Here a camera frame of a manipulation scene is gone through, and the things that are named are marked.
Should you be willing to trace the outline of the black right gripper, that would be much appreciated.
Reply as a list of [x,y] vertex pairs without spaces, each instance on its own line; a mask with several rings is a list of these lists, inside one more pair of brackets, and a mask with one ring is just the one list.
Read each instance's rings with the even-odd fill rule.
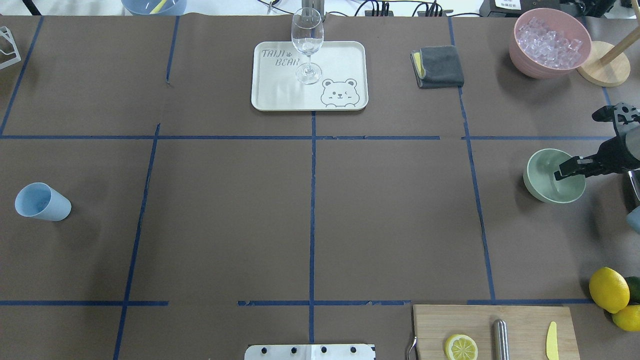
[[[591,115],[596,122],[612,122],[615,126],[639,125],[640,114],[635,105],[618,102],[604,105]],[[640,168],[640,128],[637,126],[624,134],[612,137],[598,148],[598,152],[587,157],[574,156],[563,162],[554,172],[560,181],[577,175],[586,178],[604,174],[622,174]]]

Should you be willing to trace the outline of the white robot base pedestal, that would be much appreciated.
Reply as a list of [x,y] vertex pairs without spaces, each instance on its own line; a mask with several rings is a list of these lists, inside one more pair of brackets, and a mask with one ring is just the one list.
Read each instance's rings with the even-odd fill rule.
[[373,344],[256,344],[247,347],[245,360],[375,360]]

